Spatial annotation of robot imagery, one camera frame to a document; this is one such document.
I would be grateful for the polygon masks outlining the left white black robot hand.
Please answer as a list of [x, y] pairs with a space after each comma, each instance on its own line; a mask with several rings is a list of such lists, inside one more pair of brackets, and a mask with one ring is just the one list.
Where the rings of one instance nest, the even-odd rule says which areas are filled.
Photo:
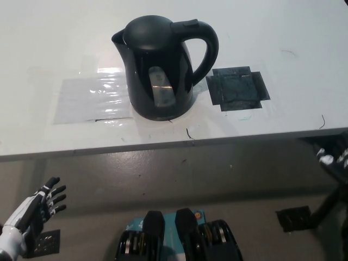
[[50, 178], [46, 184], [27, 197], [1, 226], [1, 260], [17, 260], [18, 257], [35, 256], [44, 224], [66, 205], [57, 203], [66, 199], [65, 185], [54, 186], [59, 177]]

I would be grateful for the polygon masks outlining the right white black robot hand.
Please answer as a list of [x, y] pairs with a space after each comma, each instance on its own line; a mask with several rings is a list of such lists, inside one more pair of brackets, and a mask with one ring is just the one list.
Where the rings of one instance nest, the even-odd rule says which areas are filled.
[[347, 185], [347, 149], [335, 159], [323, 148], [316, 154], [320, 165], [340, 184]]

